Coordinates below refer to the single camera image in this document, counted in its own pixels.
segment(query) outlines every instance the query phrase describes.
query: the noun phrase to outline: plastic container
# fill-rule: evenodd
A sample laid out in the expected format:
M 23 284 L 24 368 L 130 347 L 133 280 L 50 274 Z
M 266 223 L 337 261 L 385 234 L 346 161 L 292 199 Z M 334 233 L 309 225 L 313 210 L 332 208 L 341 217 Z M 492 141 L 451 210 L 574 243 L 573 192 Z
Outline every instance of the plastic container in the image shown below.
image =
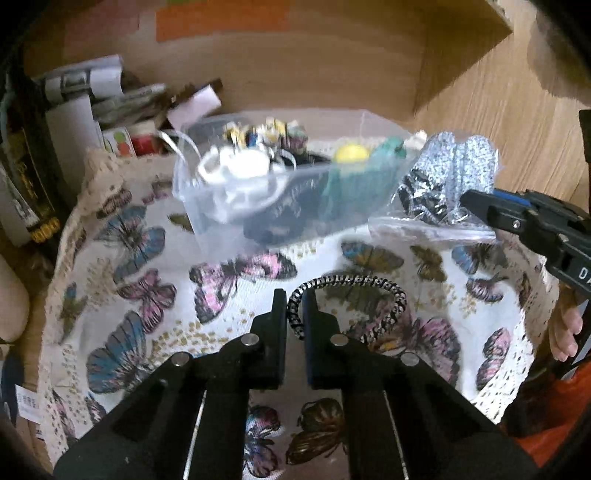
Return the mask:
M 223 144 L 221 133 L 228 122 L 261 124 L 267 117 L 298 120 L 309 136 L 308 151 L 327 156 L 348 141 L 374 147 L 386 137 L 410 137 L 378 115 L 346 109 L 241 112 L 206 118 L 184 132 L 203 155 L 212 145 Z M 364 162 L 299 167 L 212 186 L 196 176 L 196 153 L 186 143 L 181 143 L 181 149 L 185 158 L 177 160 L 173 193 L 184 203 L 204 262 L 256 255 L 363 225 L 388 204 L 415 161 L 412 153 L 404 160 L 374 156 Z M 253 208 L 232 208 L 234 201 L 243 205 L 243 198 L 237 197 L 244 191 L 253 194 L 253 190 Z

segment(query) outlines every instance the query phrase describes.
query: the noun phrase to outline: metal pin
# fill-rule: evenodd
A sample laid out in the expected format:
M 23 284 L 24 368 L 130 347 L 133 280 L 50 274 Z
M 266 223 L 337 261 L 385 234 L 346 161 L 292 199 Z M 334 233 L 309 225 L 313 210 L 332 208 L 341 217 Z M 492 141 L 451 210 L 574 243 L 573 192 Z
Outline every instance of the metal pin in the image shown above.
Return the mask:
M 245 333 L 240 338 L 240 341 L 245 346 L 255 346 L 259 342 L 260 338 L 256 333 Z
M 195 421 L 195 428 L 193 429 L 193 436 L 191 437 L 191 444 L 189 445 L 189 452 L 187 454 L 187 461 L 185 462 L 185 470 L 183 472 L 183 480 L 189 480 L 189 471 L 191 470 L 191 462 L 193 461 L 193 452 L 195 451 L 195 442 L 197 442 L 197 432 L 199 431 L 199 424 L 201 423 L 201 416 L 203 415 L 203 408 L 205 407 L 205 398 L 207 397 L 207 390 L 203 391 L 203 398 L 201 399 L 201 406 L 197 413 L 197 420 Z
M 404 452 L 402 451 L 402 442 L 400 442 L 400 437 L 398 435 L 398 429 L 396 428 L 396 422 L 394 421 L 394 415 L 392 414 L 392 409 L 390 408 L 390 401 L 388 400 L 388 394 L 385 390 L 382 390 L 384 394 L 384 400 L 386 401 L 386 407 L 388 407 L 388 413 L 390 415 L 390 422 L 392 422 L 392 429 L 394 431 L 394 438 L 396 439 L 396 447 L 398 448 L 398 455 L 400 456 L 400 465 L 402 466 L 402 474 L 404 475 L 404 480 L 409 480 L 408 477 L 408 470 L 406 468 L 406 460 L 404 460 Z
M 187 352 L 176 352 L 172 357 L 170 357 L 170 361 L 175 367 L 182 367 L 189 360 L 191 360 L 191 355 L 189 355 Z
M 334 346 L 345 346 L 347 343 L 349 343 L 349 339 L 342 333 L 335 333 L 332 337 L 330 337 L 330 343 L 332 343 Z
M 418 365 L 418 356 L 412 352 L 404 352 L 400 356 L 400 361 L 407 367 L 416 367 Z

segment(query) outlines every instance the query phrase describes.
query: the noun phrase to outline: yellow ball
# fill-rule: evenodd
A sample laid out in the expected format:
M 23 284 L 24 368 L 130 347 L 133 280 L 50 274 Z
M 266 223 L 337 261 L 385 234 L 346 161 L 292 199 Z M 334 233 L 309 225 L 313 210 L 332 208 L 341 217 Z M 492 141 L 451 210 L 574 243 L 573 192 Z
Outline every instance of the yellow ball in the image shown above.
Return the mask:
M 337 149 L 334 160 L 337 163 L 365 161 L 369 158 L 369 153 L 369 150 L 363 145 L 348 143 Z

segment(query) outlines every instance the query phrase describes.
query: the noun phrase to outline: plastic bag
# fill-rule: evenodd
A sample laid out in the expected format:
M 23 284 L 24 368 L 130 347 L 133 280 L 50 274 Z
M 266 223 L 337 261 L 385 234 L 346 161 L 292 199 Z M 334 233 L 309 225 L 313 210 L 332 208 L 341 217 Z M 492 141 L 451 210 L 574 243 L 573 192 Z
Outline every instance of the plastic bag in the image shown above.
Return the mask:
M 369 218 L 369 230 L 405 242 L 493 243 L 494 231 L 460 197 L 470 189 L 492 193 L 498 167 L 498 150 L 486 137 L 433 135 L 387 208 Z

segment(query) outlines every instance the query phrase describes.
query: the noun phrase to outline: metal rod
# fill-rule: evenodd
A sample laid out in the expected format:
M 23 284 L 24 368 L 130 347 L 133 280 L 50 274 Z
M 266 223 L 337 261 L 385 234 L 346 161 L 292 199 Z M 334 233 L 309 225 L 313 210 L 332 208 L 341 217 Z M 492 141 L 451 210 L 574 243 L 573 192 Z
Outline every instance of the metal rod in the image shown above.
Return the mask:
M 404 475 L 404 480 L 410 480 L 408 476 L 408 470 L 406 468 L 406 461 L 404 460 L 404 452 L 402 451 L 402 443 L 400 442 L 400 437 L 398 436 L 398 429 L 396 428 L 396 422 L 394 421 L 394 415 L 392 414 L 392 409 L 390 408 L 390 401 L 388 399 L 388 394 L 385 390 L 382 390 L 384 394 L 384 400 L 386 400 L 386 406 L 388 407 L 388 413 L 390 414 L 390 421 L 392 422 L 392 428 L 394 430 L 394 438 L 396 438 L 396 447 L 398 448 L 398 454 L 400 455 L 400 465 L 402 465 L 402 474 Z
M 187 462 L 185 463 L 185 470 L 183 473 L 183 480 L 189 480 L 189 470 L 191 469 L 191 461 L 193 460 L 193 451 L 195 450 L 195 442 L 197 441 L 197 432 L 199 431 L 199 424 L 201 423 L 201 416 L 203 415 L 203 408 L 205 407 L 205 398 L 207 397 L 207 390 L 203 391 L 203 398 L 197 413 L 197 420 L 195 421 L 195 428 L 193 429 L 193 436 L 191 437 L 191 445 L 189 445 L 189 453 L 187 454 Z

